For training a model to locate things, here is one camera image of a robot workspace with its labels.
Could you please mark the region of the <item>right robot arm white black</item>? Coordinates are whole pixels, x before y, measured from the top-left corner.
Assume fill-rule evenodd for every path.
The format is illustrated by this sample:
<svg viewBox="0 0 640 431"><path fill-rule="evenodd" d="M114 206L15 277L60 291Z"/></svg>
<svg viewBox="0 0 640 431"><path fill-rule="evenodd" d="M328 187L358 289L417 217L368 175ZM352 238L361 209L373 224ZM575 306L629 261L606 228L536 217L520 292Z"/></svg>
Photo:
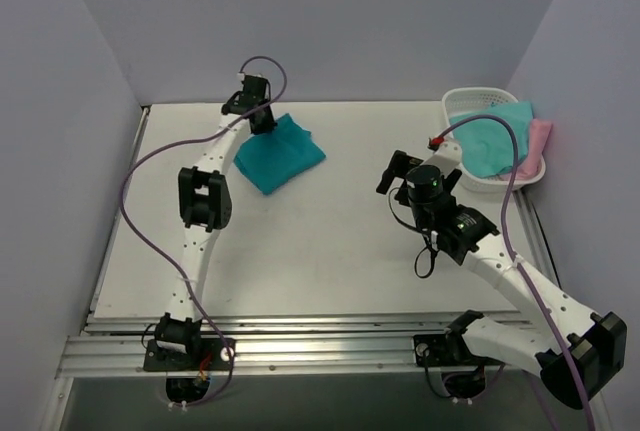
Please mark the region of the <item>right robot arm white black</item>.
<svg viewBox="0 0 640 431"><path fill-rule="evenodd" d="M623 368L627 325L576 301L519 254L509 253L504 230L452 194L460 154L436 151L428 160L397 150L377 193L410 208L400 226L419 235L432 259L443 254L490 284L533 326L512 330L468 310L445 331L444 351L456 364L493 360L540 378L565 406L580 410Z"/></svg>

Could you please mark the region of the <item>teal t shirt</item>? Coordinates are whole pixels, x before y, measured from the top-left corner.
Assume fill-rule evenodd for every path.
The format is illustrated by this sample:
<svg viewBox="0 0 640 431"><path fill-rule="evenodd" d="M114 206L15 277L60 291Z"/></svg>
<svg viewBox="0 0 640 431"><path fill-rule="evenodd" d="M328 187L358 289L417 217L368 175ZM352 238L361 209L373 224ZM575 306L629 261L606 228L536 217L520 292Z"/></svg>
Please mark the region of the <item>teal t shirt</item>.
<svg viewBox="0 0 640 431"><path fill-rule="evenodd" d="M271 133L254 135L243 143L234 158L240 173L265 196L326 159L312 133L289 113L276 124Z"/></svg>

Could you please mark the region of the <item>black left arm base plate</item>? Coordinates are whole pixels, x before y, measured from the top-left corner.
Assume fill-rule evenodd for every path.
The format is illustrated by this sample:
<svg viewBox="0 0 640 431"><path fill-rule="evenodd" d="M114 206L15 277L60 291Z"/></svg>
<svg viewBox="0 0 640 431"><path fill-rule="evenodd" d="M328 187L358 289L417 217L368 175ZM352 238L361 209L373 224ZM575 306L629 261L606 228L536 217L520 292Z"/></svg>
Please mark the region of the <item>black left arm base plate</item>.
<svg viewBox="0 0 640 431"><path fill-rule="evenodd" d="M219 338L206 337L192 353L159 347L155 340L147 344L145 372L229 371L230 357Z"/></svg>

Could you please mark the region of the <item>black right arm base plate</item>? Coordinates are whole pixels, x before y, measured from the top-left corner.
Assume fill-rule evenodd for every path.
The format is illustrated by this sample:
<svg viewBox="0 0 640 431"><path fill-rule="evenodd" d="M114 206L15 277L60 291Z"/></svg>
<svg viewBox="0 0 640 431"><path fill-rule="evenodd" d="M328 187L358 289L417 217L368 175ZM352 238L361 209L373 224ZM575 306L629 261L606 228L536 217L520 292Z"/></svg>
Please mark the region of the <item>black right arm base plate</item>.
<svg viewBox="0 0 640 431"><path fill-rule="evenodd" d="M499 366L500 361L470 354L457 354L444 333L417 334L412 337L414 360L418 367Z"/></svg>

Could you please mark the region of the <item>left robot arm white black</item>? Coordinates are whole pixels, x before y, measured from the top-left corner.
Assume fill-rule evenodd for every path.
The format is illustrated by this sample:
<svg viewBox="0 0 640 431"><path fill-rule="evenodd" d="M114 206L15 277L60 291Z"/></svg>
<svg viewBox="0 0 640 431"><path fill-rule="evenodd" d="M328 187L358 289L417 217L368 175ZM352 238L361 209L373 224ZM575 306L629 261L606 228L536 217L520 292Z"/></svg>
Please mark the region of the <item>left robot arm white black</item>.
<svg viewBox="0 0 640 431"><path fill-rule="evenodd" d="M268 105L271 85L260 75L240 75L242 88L222 105L219 130L196 163L178 174L179 214L185 226L179 284L154 332L156 345L179 370L194 368L202 356L202 298L214 244L231 219L226 174L241 144L252 134L276 128Z"/></svg>

